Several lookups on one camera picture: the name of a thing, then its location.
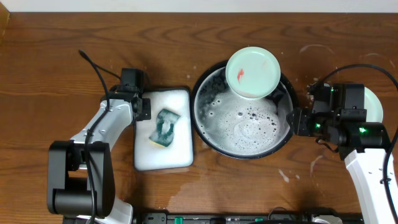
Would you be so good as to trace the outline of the green and yellow sponge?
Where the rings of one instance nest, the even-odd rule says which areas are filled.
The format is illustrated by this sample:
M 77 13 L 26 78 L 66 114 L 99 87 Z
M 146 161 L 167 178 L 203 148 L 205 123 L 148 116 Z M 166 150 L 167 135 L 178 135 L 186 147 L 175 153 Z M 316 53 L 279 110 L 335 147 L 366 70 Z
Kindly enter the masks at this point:
M 179 119 L 179 114 L 162 109 L 156 117 L 155 130 L 149 136 L 149 139 L 162 147 L 170 146 L 174 140 L 174 129 Z

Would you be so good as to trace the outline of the light green plate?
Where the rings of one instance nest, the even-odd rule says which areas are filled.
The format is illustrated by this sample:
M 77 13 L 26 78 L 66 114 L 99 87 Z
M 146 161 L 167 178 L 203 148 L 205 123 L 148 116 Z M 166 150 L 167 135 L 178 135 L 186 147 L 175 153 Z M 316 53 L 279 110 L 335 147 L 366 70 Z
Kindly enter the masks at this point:
M 281 77 L 275 56 L 260 47 L 245 47 L 235 52 L 225 67 L 229 87 L 238 95 L 257 99 L 270 95 Z
M 367 87 L 364 88 L 364 109 L 367 110 L 366 121 L 383 121 L 383 108 L 379 98 Z

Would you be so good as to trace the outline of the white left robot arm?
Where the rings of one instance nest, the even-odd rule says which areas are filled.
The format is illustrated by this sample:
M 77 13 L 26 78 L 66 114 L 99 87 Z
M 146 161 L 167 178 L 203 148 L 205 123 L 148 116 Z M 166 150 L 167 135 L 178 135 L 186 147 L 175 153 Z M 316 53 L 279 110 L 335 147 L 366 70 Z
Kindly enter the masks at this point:
M 151 118 L 150 99 L 142 93 L 137 86 L 114 87 L 78 134 L 50 145 L 50 213 L 97 223 L 131 221 L 132 207 L 116 197 L 111 150 L 126 127 Z

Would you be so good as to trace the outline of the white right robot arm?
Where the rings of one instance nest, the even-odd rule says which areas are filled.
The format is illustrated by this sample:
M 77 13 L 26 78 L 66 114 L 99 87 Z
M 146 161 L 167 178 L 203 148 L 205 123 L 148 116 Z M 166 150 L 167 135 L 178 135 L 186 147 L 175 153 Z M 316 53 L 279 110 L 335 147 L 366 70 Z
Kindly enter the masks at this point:
M 365 109 L 312 113 L 296 108 L 287 115 L 292 132 L 315 137 L 344 161 L 358 195 L 365 223 L 397 223 L 397 181 L 393 142 L 384 125 L 368 122 Z

